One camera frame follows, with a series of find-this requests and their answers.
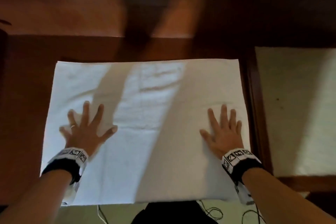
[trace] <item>black cloth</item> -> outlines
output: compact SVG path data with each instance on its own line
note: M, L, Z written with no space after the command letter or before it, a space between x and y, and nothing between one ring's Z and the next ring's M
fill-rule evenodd
M217 222L203 211L196 201L149 203L132 221L132 224L202 223Z

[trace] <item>white towel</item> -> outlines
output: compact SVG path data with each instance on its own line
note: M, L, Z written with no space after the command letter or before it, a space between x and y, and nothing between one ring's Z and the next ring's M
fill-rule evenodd
M237 110L249 149L249 128L238 60L202 59L131 63L58 62L46 122L41 170L65 140L60 126L74 109L80 121L105 105L98 135L118 125L90 160L73 205L197 199L238 199L233 182L207 148L207 109Z

